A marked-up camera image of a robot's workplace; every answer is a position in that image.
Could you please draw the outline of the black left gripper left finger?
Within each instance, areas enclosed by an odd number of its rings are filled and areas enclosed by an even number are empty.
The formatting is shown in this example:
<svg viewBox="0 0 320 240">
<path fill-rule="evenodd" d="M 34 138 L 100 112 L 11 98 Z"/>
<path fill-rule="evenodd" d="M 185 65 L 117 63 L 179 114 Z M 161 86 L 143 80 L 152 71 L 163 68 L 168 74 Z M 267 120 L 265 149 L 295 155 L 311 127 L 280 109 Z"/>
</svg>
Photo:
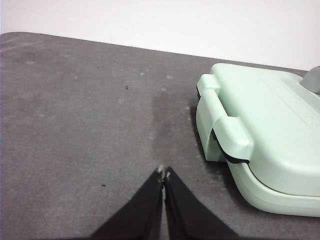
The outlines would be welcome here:
<svg viewBox="0 0 320 240">
<path fill-rule="evenodd" d="M 158 238 L 163 210 L 164 167 L 156 168 L 133 197 L 92 238 Z"/>
</svg>

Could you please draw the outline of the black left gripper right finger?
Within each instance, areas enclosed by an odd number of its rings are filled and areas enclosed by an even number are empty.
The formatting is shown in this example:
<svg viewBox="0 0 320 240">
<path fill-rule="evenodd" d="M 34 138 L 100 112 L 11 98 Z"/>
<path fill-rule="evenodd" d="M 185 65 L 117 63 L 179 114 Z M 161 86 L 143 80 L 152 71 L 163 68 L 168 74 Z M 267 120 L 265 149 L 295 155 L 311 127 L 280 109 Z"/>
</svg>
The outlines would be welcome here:
<svg viewBox="0 0 320 240">
<path fill-rule="evenodd" d="M 170 238 L 238 238 L 203 205 L 172 167 L 165 169 L 165 208 Z"/>
</svg>

